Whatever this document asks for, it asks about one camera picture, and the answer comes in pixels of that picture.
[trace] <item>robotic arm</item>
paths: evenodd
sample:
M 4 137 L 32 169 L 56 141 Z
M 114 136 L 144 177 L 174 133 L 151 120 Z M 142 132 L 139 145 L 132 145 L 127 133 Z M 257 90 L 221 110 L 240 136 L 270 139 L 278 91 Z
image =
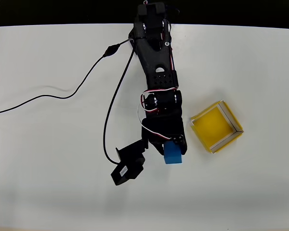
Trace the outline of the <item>robotic arm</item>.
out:
M 142 120 L 142 139 L 117 149 L 120 163 L 111 174 L 116 185 L 135 179 L 143 170 L 148 142 L 164 156 L 166 164 L 181 163 L 187 151 L 169 26 L 164 3 L 138 6 L 129 38 L 146 76 L 148 90 L 141 95 L 140 105 L 146 118 Z

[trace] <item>white table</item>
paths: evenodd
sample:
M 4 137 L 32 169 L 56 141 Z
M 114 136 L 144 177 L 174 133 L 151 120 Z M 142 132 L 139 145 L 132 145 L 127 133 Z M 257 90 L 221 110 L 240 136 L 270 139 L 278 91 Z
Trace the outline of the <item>white table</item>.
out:
M 0 110 L 69 95 L 132 25 L 0 27 Z M 289 30 L 173 25 L 188 151 L 166 165 L 149 146 L 144 171 L 115 186 L 105 116 L 131 47 L 102 60 L 69 100 L 38 99 L 0 115 L 0 226 L 69 231 L 289 228 Z M 106 146 L 141 138 L 145 75 L 134 57 Z M 189 117 L 224 99 L 245 133 L 207 153 Z

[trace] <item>yellow box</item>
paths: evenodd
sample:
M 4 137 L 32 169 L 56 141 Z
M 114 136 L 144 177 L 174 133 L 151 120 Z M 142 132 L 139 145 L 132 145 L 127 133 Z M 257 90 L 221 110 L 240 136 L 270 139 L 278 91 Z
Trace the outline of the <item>yellow box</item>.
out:
M 243 134 L 243 128 L 221 100 L 191 118 L 191 127 L 210 153 L 215 153 Z

